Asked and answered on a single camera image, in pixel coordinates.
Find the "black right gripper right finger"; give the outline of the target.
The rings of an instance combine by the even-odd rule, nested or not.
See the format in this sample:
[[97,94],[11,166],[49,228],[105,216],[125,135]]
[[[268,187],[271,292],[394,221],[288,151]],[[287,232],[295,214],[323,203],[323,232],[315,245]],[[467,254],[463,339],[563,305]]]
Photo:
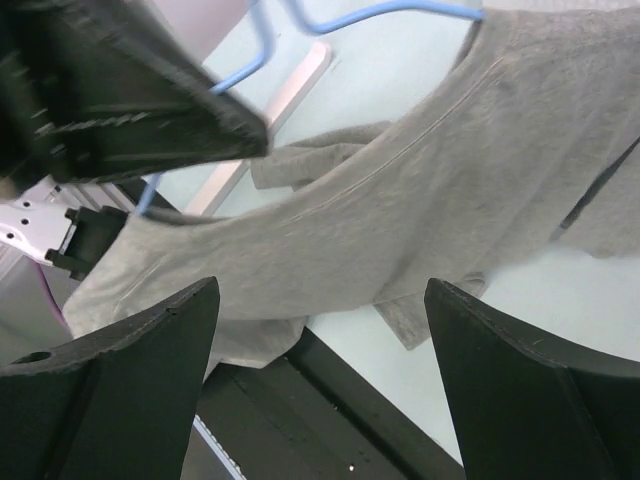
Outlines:
[[467,478],[638,478],[638,362],[439,279],[424,304]]

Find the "grey t shirt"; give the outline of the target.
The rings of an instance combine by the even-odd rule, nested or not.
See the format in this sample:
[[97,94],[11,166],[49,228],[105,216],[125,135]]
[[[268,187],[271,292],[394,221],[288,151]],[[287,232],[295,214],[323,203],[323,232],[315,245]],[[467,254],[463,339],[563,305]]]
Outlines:
[[441,278],[484,275],[558,240],[639,252],[639,5],[499,3],[448,76],[396,122],[277,148],[251,169],[283,201],[231,218],[131,216],[67,300],[81,337],[205,277],[220,288],[210,364],[262,368],[309,317],[371,305],[413,349]]

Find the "light blue plastic hanger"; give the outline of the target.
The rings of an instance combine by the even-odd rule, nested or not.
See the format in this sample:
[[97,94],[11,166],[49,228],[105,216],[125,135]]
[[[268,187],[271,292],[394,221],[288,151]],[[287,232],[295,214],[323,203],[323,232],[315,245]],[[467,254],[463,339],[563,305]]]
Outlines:
[[405,114],[446,75],[465,19],[405,2],[154,1],[151,10],[213,76],[261,112],[275,145]]

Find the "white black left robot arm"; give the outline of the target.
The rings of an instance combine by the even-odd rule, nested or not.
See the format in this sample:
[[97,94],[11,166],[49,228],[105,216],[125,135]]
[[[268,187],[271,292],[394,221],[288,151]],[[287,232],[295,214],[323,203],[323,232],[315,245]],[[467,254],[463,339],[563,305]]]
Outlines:
[[265,121],[231,94],[272,51],[250,12],[260,54],[215,80],[142,1],[3,2],[2,242],[82,279],[127,216],[47,193],[265,154]]

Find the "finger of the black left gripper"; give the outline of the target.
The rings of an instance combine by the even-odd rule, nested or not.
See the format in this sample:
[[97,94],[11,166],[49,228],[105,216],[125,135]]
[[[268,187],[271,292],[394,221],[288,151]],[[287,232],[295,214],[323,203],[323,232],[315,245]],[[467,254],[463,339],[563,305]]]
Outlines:
[[1,179],[119,182],[264,156],[265,121],[141,1],[1,5]]

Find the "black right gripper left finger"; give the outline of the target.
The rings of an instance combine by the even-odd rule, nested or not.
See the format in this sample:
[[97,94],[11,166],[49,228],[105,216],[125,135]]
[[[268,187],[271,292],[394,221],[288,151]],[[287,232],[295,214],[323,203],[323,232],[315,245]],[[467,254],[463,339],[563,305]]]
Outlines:
[[219,311],[214,278],[1,370],[5,479],[177,479]]

